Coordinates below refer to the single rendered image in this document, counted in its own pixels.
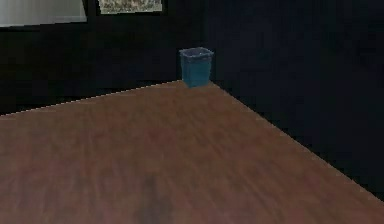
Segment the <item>blue waste bin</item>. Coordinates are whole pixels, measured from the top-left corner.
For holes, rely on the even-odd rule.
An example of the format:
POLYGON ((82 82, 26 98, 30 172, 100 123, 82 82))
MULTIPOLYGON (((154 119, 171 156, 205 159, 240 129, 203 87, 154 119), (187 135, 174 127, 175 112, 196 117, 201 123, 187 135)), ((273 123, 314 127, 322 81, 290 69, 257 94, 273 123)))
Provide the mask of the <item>blue waste bin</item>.
POLYGON ((204 47, 195 47, 181 49, 179 55, 182 81, 189 88, 207 85, 214 53, 204 47))

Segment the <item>black framed wall picture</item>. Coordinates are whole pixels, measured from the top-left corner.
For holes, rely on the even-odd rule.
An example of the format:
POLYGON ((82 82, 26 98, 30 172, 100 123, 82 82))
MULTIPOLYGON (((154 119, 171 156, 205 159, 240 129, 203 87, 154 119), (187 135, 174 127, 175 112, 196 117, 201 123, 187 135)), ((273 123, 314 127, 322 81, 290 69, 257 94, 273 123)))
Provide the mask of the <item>black framed wall picture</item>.
POLYGON ((166 0, 97 0, 98 15, 151 15, 166 9, 166 0))

